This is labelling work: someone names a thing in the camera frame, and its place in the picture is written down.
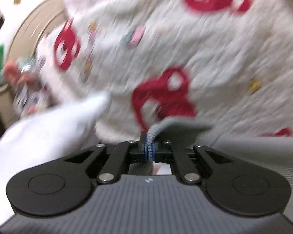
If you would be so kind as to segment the grey bunny plush toy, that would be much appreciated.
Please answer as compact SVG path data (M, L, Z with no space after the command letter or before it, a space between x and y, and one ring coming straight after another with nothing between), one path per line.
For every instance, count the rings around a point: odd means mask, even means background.
M14 90L13 106L20 118L33 115L53 105L48 86L40 77L45 63L42 58L20 58L9 60L3 68L4 77Z

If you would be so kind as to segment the red bear quilted blanket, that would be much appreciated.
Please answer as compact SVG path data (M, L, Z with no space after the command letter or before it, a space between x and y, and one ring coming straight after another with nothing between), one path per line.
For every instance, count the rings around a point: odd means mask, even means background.
M293 129L293 0L99 0L43 37L59 102L105 91L98 135L187 117L232 134Z

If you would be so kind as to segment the grey waffle knit shirt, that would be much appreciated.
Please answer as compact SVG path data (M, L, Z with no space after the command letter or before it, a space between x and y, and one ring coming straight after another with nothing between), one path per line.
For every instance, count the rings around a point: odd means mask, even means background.
M148 153L153 153L152 145L156 139L182 146L205 145L283 175L292 189L284 214L293 222L293 131L289 128L259 136L236 136L203 120L170 117L152 125L146 132Z

